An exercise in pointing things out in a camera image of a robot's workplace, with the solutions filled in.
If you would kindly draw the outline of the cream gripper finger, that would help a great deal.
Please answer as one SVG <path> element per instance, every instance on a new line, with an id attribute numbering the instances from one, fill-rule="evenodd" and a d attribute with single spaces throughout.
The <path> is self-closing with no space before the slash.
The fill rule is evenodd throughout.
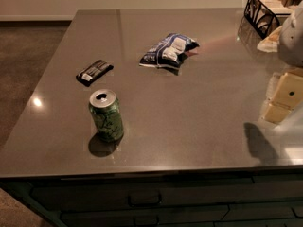
<path id="1" fill-rule="evenodd" d="M 260 117 L 272 124 L 282 122 L 303 101 L 303 69 L 274 72 L 269 80 Z"/>

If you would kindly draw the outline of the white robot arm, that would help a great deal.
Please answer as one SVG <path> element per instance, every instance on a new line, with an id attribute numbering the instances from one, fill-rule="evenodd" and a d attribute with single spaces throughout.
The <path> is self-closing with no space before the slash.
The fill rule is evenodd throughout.
<path id="1" fill-rule="evenodd" d="M 303 6 L 294 6 L 283 25 L 258 43 L 262 52 L 276 52 L 288 67 L 270 78 L 261 118 L 282 122 L 303 101 Z"/>

